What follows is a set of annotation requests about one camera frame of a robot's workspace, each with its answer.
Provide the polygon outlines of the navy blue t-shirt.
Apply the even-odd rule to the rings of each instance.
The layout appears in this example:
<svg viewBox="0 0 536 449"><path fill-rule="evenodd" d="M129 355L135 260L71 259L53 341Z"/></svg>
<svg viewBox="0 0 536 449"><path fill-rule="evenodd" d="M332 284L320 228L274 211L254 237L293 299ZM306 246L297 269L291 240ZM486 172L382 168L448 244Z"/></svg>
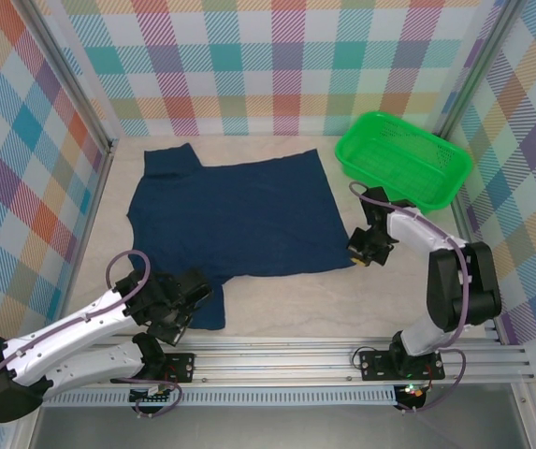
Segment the navy blue t-shirt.
<svg viewBox="0 0 536 449"><path fill-rule="evenodd" d="M352 265L347 233L317 151L205 167L193 147L148 151L127 218L152 270L199 269L212 290L192 329L225 327L234 277L321 273Z"/></svg>

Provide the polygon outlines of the green plastic mesh basket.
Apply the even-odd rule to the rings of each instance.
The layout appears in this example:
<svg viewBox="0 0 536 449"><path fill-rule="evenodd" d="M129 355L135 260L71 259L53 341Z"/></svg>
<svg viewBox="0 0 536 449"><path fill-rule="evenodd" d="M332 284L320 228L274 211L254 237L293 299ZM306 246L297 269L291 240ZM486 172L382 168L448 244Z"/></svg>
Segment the green plastic mesh basket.
<svg viewBox="0 0 536 449"><path fill-rule="evenodd" d="M423 213L442 210L472 170L470 155L389 113L361 115L335 146L343 172L393 201L409 200Z"/></svg>

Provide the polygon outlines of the small controller board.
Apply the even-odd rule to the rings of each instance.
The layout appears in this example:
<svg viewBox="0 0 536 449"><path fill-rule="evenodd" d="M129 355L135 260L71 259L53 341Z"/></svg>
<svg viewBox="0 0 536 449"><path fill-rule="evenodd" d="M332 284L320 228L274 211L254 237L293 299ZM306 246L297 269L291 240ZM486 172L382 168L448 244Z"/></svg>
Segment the small controller board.
<svg viewBox="0 0 536 449"><path fill-rule="evenodd" d="M132 388L128 394L128 401L146 403L170 402L170 395L173 389L165 385L139 386Z"/></svg>
<svg viewBox="0 0 536 449"><path fill-rule="evenodd" d="M408 401L425 398L429 386L427 384L406 384L396 388L397 401Z"/></svg>

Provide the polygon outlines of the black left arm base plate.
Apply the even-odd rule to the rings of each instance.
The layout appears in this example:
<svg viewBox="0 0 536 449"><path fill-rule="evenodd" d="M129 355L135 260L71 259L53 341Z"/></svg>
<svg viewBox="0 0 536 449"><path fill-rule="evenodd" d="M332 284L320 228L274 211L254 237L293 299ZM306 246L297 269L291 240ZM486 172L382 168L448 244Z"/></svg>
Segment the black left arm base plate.
<svg viewBox="0 0 536 449"><path fill-rule="evenodd" d="M174 384L189 384L193 381L196 356L193 353L165 354L159 371L153 376L154 380L172 382Z"/></svg>

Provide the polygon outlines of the aluminium side rail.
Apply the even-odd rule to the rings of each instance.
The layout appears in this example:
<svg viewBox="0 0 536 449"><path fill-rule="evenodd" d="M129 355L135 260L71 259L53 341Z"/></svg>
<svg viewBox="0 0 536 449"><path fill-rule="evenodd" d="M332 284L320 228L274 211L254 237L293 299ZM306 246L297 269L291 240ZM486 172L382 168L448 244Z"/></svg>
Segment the aluminium side rail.
<svg viewBox="0 0 536 449"><path fill-rule="evenodd" d="M464 210L459 198L455 198L451 203L458 235L469 242L480 241L471 228L467 212ZM503 344L503 337L499 331L498 316L486 320L477 326L466 326L461 334L461 343L475 343L477 341L485 344Z"/></svg>
<svg viewBox="0 0 536 449"><path fill-rule="evenodd" d="M93 231L94 220L98 213L100 201L102 199L108 182L109 172L111 170L111 166L113 164L115 152L117 150L119 142L120 140L118 138L110 140L108 148L105 150L104 155L101 159L101 166L97 182L94 186L94 191L87 208L87 213L85 214L82 234L77 240L78 245L74 252L74 260L70 264L70 270L68 271L68 278L65 284L65 290L60 295L60 300L52 316L53 321L57 321L67 314L70 300L76 288L77 279L79 277L84 256L86 254L87 245L89 243Z"/></svg>

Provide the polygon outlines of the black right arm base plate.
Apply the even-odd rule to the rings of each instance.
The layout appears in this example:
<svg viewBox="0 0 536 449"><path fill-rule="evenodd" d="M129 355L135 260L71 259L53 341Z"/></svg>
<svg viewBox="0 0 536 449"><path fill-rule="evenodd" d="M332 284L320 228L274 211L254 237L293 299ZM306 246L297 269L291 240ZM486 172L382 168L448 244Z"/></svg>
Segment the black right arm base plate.
<svg viewBox="0 0 536 449"><path fill-rule="evenodd" d="M443 380L445 371L440 354L410 356L393 351L362 351L359 367L363 381Z"/></svg>

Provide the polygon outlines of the aluminium mounting rail frame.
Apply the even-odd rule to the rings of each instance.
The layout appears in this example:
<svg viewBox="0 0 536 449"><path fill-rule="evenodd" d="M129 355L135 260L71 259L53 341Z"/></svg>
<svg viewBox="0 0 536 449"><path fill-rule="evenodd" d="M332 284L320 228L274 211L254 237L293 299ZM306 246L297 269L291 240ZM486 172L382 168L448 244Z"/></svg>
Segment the aluminium mounting rail frame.
<svg viewBox="0 0 536 449"><path fill-rule="evenodd" d="M297 386L361 384L351 355L361 347L385 350L388 337L227 337L187 332L166 353L196 355L193 386ZM484 338L466 338L455 347L466 356L463 384L531 383L535 379L526 349Z"/></svg>

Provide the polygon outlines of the aluminium corner post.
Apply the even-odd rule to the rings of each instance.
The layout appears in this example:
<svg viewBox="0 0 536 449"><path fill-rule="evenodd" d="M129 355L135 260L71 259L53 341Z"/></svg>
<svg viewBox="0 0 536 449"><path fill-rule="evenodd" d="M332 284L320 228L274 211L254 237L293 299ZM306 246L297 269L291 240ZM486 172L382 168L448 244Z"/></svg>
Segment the aluminium corner post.
<svg viewBox="0 0 536 449"><path fill-rule="evenodd" d="M433 132L448 139L508 38L526 0L481 0L449 72Z"/></svg>
<svg viewBox="0 0 536 449"><path fill-rule="evenodd" d="M80 82L65 57L62 47L55 39L43 14L36 5L35 0L14 0L15 6L20 7L23 16L28 20L29 26L36 34L37 42L41 45L51 66L59 75L60 82L66 87L71 99L75 102L77 111L82 120L92 131L95 140L101 145L105 153L112 152L113 138L106 132L99 120L93 105L82 89Z"/></svg>

